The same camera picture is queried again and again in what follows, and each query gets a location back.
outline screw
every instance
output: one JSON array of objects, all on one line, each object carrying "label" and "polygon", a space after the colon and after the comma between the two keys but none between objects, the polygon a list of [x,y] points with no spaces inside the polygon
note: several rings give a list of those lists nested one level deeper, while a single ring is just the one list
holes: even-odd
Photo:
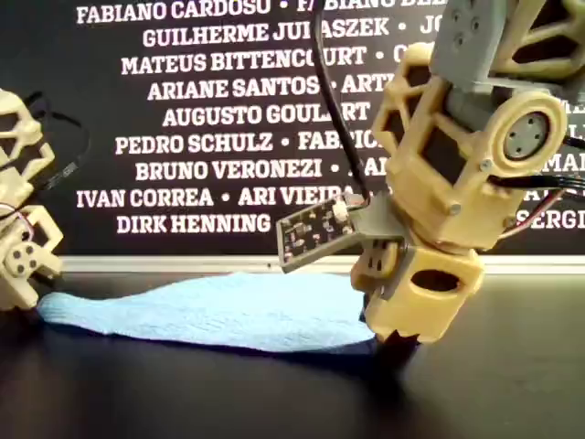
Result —
[{"label": "screw", "polygon": [[514,227],[516,225],[516,223],[517,223],[516,217],[508,217],[508,218],[504,219],[504,227],[506,229]]},{"label": "screw", "polygon": [[461,204],[453,204],[449,207],[449,215],[455,216],[461,213]]},{"label": "screw", "polygon": [[479,164],[479,168],[482,172],[489,171],[492,168],[492,161],[489,158],[482,160],[482,163]]}]

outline black wall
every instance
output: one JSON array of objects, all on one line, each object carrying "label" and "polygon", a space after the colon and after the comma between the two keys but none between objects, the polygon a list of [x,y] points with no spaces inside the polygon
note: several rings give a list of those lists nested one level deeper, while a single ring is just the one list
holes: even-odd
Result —
[{"label": "black wall", "polygon": [[[82,120],[92,133],[90,162],[63,185],[43,197],[59,226],[65,231],[65,240],[59,248],[60,253],[72,255],[126,254],[274,254],[276,242],[273,228],[256,233],[219,233],[219,232],[177,232],[172,230],[174,215],[195,215],[200,218],[211,215],[268,215],[273,224],[278,218],[300,209],[301,206],[287,204],[280,195],[287,187],[340,187],[351,185],[347,165],[341,149],[302,150],[299,149],[299,132],[323,133],[332,130],[327,122],[311,123],[268,123],[267,116],[271,105],[319,104],[319,113],[325,114],[318,94],[274,95],[268,97],[236,97],[232,93],[234,83],[249,83],[250,80],[275,77],[301,77],[300,82],[314,75],[311,66],[294,69],[252,69],[250,65],[243,70],[212,69],[213,53],[223,54],[238,51],[308,49],[309,40],[290,40],[261,42],[241,42],[228,44],[197,44],[190,46],[146,47],[143,43],[144,32],[152,29],[184,27],[217,27],[242,24],[266,24],[269,36],[278,29],[280,22],[303,22],[311,17],[303,8],[302,0],[290,0],[287,7],[280,1],[271,0],[271,10],[267,14],[238,16],[204,16],[190,19],[171,18],[173,2],[166,2],[166,18],[151,21],[127,21],[117,23],[87,23],[92,14],[85,15],[84,23],[79,24],[78,6],[87,6],[79,0],[60,0],[53,2],[9,0],[0,6],[0,87],[24,97],[33,91],[43,91],[50,98],[55,110],[65,112]],[[205,6],[204,0],[192,3],[197,10]],[[219,0],[212,2],[222,4]],[[239,0],[228,2],[235,5],[260,7],[270,4],[270,0]],[[397,66],[395,54],[400,53],[400,45],[415,41],[430,42],[434,32],[424,33],[430,20],[441,14],[444,5],[432,5],[431,0],[379,0],[380,7],[363,7],[375,4],[374,0],[329,2],[340,7],[330,9],[327,20],[345,18],[388,18],[386,36],[334,37],[326,40],[327,47],[354,48],[363,55],[363,63],[358,56],[352,56],[353,65],[334,65],[331,69],[333,79],[338,84],[337,94],[342,102],[362,102],[369,106],[364,112],[365,120],[349,120],[352,130],[368,130],[376,114],[381,99],[380,91],[360,92],[346,89],[339,92],[341,84],[355,79],[360,74],[390,74]],[[137,57],[139,64],[143,58],[167,55],[193,55],[199,60],[207,60],[207,68],[188,73],[145,73],[122,74],[122,59]],[[149,101],[147,98],[153,83],[165,81],[227,80],[228,97],[214,99],[187,99]],[[259,123],[218,124],[195,126],[164,126],[167,111],[178,108],[259,106],[262,121]],[[572,114],[572,130],[575,135],[585,134],[583,116]],[[52,123],[47,127],[48,136],[58,155],[58,165],[66,164],[83,148],[80,133],[67,126]],[[215,152],[204,153],[188,151],[188,138],[192,134],[229,134],[253,133],[257,144],[261,144],[259,133],[271,136],[271,151]],[[179,154],[116,154],[116,138],[130,136],[177,135],[185,142],[185,150]],[[282,145],[282,139],[289,139]],[[383,149],[365,148],[361,150],[364,160],[368,160],[370,170],[380,169],[379,158],[384,157]],[[575,173],[585,169],[585,155],[578,154],[560,160],[564,171]],[[279,178],[226,178],[216,171],[229,160],[272,160],[272,159],[321,159],[320,168],[314,163],[308,170],[321,171],[321,177]],[[196,167],[208,168],[205,179],[142,181],[137,172],[138,163],[154,162],[200,162]],[[334,172],[331,167],[337,165]],[[303,163],[298,171],[303,171]],[[373,189],[384,187],[383,177],[370,177]],[[239,200],[244,188],[273,187],[274,204],[267,206],[241,206]],[[137,189],[185,189],[196,188],[199,193],[208,188],[213,206],[191,207],[133,207],[130,194]],[[112,204],[109,195],[113,190],[125,190],[124,206]],[[538,196],[533,194],[523,209],[531,209]],[[89,200],[102,201],[100,207],[91,207]],[[528,232],[506,241],[495,252],[498,254],[583,254],[579,237],[585,227],[585,210],[574,201],[563,201],[547,217],[538,222]],[[121,217],[165,216],[166,233],[126,233],[119,232]]]}]

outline wire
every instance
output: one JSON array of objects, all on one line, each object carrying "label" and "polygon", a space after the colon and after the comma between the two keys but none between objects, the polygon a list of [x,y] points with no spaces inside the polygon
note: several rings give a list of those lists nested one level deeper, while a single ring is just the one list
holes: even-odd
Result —
[{"label": "wire", "polygon": [[576,189],[585,190],[585,180],[580,177],[529,176],[529,177],[490,177],[490,182],[499,187],[510,189]]},{"label": "wire", "polygon": [[[4,215],[1,215],[0,220],[5,220],[6,218],[9,218],[13,215],[20,214],[21,210],[24,209],[27,206],[27,204],[29,204],[32,200],[36,199],[42,192],[51,190],[52,188],[56,187],[65,178],[69,177],[76,170],[78,170],[81,166],[83,166],[89,157],[89,153],[91,150],[91,136],[90,136],[89,130],[79,120],[74,119],[70,116],[67,116],[66,114],[63,114],[61,112],[53,112],[51,110],[49,100],[47,99],[47,97],[45,96],[45,94],[42,91],[37,91],[35,93],[32,93],[29,97],[25,98],[23,100],[23,102],[25,102],[27,107],[28,107],[40,99],[42,99],[45,102],[45,110],[41,110],[41,111],[32,113],[33,118],[41,119],[41,120],[45,120],[45,118],[49,118],[49,120],[54,119],[57,121],[62,121],[65,123],[69,123],[73,126],[76,126],[77,128],[79,128],[83,132],[83,136],[85,139],[85,148],[79,155],[77,155],[75,157],[75,159],[72,162],[70,162],[68,165],[66,165],[57,174],[48,178],[47,181],[45,181],[44,183],[37,185],[37,187],[35,189],[33,189],[33,192],[30,194],[30,196],[25,201],[23,201],[23,203],[20,204],[20,206],[18,206],[17,208],[11,207],[11,209],[12,209],[11,212],[4,214]],[[5,170],[8,167],[13,166],[15,161],[16,161],[16,159],[13,159],[12,161],[0,166],[0,172],[2,172],[3,170]]]},{"label": "wire", "polygon": [[577,137],[571,137],[570,135],[567,135],[563,139],[563,144],[566,146],[577,148],[581,151],[585,151],[585,140],[579,139]]},{"label": "wire", "polygon": [[33,225],[30,223],[28,218],[22,212],[16,211],[14,206],[10,206],[9,204],[6,204],[6,203],[0,203],[0,209],[10,210],[10,214],[8,216],[17,215],[18,218],[22,222],[24,222],[25,226],[27,227],[28,236],[25,239],[25,241],[32,241],[33,240],[33,238],[35,237],[35,228],[33,227]]},{"label": "wire", "polygon": [[552,208],[552,206],[563,196],[565,192],[566,189],[558,189],[549,192],[548,195],[537,204],[537,206],[532,210],[532,212],[530,212],[530,214],[526,217],[525,220],[502,233],[502,235],[500,236],[500,240],[510,238],[511,236],[517,235],[521,231],[530,228],[532,223],[540,215],[542,215],[544,212]]},{"label": "wire", "polygon": [[347,128],[346,121],[342,116],[339,104],[335,100],[333,88],[331,87],[331,79],[327,73],[327,67],[325,66],[322,26],[324,3],[325,1],[323,0],[317,0],[314,2],[314,14],[313,20],[311,21],[313,64],[317,74],[317,79],[319,80],[319,86],[321,87],[325,106],[331,115],[331,120],[335,130],[339,134],[339,141],[346,153],[351,174],[356,181],[365,202],[368,202],[370,195],[369,190],[367,189],[366,176],[362,167],[362,162],[357,153],[351,134],[349,133],[349,129]]}]

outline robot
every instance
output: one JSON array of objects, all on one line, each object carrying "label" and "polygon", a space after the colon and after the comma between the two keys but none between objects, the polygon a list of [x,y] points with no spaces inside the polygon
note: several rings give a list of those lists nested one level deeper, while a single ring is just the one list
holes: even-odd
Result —
[{"label": "robot", "polygon": [[[323,8],[315,2],[313,43],[327,102]],[[578,142],[566,137],[561,100],[585,103],[584,2],[450,0],[434,45],[407,49],[373,122],[389,154],[388,192],[370,197],[327,102],[362,195],[279,220],[282,270],[359,244],[351,284],[365,295],[363,318],[379,345],[440,340],[482,286],[478,253],[525,229],[567,189],[585,188],[539,174],[563,144]],[[518,224],[526,191],[537,188],[552,190]]]},{"label": "robot", "polygon": [[62,270],[53,251],[63,233],[47,210],[27,205],[55,159],[41,123],[14,93],[0,90],[0,311],[29,311],[38,294],[31,278]]}]

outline black cable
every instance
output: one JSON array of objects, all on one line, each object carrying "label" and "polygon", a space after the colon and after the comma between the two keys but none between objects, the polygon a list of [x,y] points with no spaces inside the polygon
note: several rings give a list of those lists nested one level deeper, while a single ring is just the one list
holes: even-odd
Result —
[{"label": "black cable", "polygon": [[585,140],[579,139],[577,137],[571,137],[570,135],[567,135],[563,139],[563,144],[571,146],[573,148],[577,148],[581,151],[585,151]]},{"label": "black cable", "polygon": [[327,111],[331,115],[333,126],[339,134],[339,141],[341,146],[344,148],[344,152],[349,162],[349,168],[352,176],[359,186],[359,190],[364,197],[364,200],[368,201],[369,190],[367,189],[366,176],[362,167],[362,162],[357,153],[354,141],[347,128],[346,121],[344,120],[339,104],[335,100],[333,88],[331,87],[331,79],[327,73],[327,67],[324,61],[324,42],[323,42],[323,12],[324,12],[324,1],[316,0],[314,2],[313,20],[311,22],[311,37],[313,46],[313,64],[319,80],[319,86],[321,87],[321,93],[327,107]]},{"label": "black cable", "polygon": [[[77,119],[74,119],[70,116],[67,116],[66,114],[63,114],[61,112],[53,112],[51,110],[49,100],[45,97],[45,95],[42,91],[37,91],[37,92],[31,94],[29,97],[25,98],[23,100],[23,102],[28,107],[28,106],[31,106],[34,102],[38,101],[39,99],[44,100],[45,110],[40,110],[38,112],[32,113],[32,117],[34,119],[37,119],[37,120],[39,120],[39,119],[43,120],[44,121],[43,124],[45,126],[47,125],[46,119],[49,119],[49,120],[54,119],[56,121],[62,121],[65,123],[69,123],[69,124],[79,128],[84,134],[85,148],[79,155],[77,155],[77,157],[75,157],[75,159],[72,162],[70,162],[67,166],[65,166],[63,169],[61,169],[57,174],[48,178],[47,181],[45,181],[44,183],[37,185],[37,187],[35,187],[33,189],[30,196],[20,206],[16,207],[14,210],[12,210],[9,213],[6,213],[4,215],[0,215],[0,220],[5,220],[6,218],[9,218],[9,217],[12,217],[13,215],[16,215],[18,212],[20,212],[26,206],[30,205],[31,201],[37,199],[41,193],[46,192],[48,190],[51,190],[52,188],[57,186],[62,180],[64,180],[65,178],[67,178],[71,174],[73,174],[77,169],[79,169],[87,161],[87,158],[88,158],[90,150],[91,150],[91,136],[90,136],[89,130]],[[8,162],[8,163],[0,166],[0,172],[8,167],[13,166],[14,165],[13,162],[14,161],[11,161],[11,162]]]},{"label": "black cable", "polygon": [[564,176],[490,177],[490,182],[510,189],[576,189],[585,190],[585,180]]}]

